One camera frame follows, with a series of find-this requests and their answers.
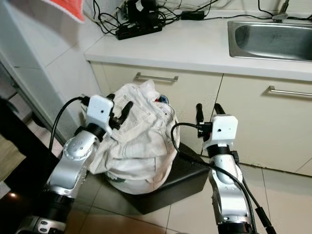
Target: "kitchen counter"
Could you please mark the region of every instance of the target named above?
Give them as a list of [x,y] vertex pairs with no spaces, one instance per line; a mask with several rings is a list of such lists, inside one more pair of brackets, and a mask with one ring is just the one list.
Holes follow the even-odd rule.
[[312,62],[230,57],[227,21],[178,21],[161,32],[120,41],[104,36],[85,52],[85,58],[106,63],[312,81]]

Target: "drawer handle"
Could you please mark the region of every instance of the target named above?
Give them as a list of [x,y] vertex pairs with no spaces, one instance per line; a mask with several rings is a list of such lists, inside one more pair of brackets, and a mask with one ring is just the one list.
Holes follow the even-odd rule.
[[312,96],[309,93],[301,93],[301,92],[294,92],[294,91],[285,91],[285,90],[277,90],[273,85],[269,86],[269,91],[271,93],[279,93],[279,94],[295,94],[295,95],[302,95],[302,96]]
[[167,81],[174,81],[174,82],[177,82],[177,80],[179,79],[178,76],[175,76],[173,79],[164,78],[164,77],[143,76],[143,75],[141,75],[141,72],[138,72],[136,74],[136,78],[159,79],[159,80],[167,80]]

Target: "cabinet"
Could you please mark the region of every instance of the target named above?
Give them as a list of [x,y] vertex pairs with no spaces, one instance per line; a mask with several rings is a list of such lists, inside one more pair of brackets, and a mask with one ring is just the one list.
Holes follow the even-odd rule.
[[296,173],[312,176],[312,158],[306,164],[304,164],[303,167],[296,171]]
[[[197,103],[203,104],[205,120],[209,121],[220,87],[222,74],[187,72],[173,69],[151,68],[120,64],[92,63],[99,87],[105,94],[117,91],[126,83],[141,84],[152,78],[156,90],[168,97],[179,122],[195,123]],[[136,78],[137,73],[147,78]],[[200,153],[202,139],[197,130],[181,127],[181,142]]]
[[217,102],[238,119],[234,148],[243,163],[312,175],[312,162],[301,168],[312,157],[312,97],[274,94],[271,85],[312,93],[311,82],[223,76]]

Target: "red object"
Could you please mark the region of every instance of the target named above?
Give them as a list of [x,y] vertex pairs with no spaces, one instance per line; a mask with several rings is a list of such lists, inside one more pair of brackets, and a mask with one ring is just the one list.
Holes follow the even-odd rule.
[[42,0],[62,12],[68,14],[71,18],[79,23],[84,22],[82,14],[82,4],[83,0]]

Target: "black box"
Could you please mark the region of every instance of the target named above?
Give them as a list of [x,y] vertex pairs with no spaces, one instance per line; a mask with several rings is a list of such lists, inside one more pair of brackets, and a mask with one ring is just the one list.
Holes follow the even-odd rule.
[[[202,161],[200,156],[184,144],[180,151],[189,157]],[[161,209],[203,190],[209,168],[190,163],[176,155],[170,174],[165,183],[157,190],[141,195],[123,193],[123,196],[143,215]]]

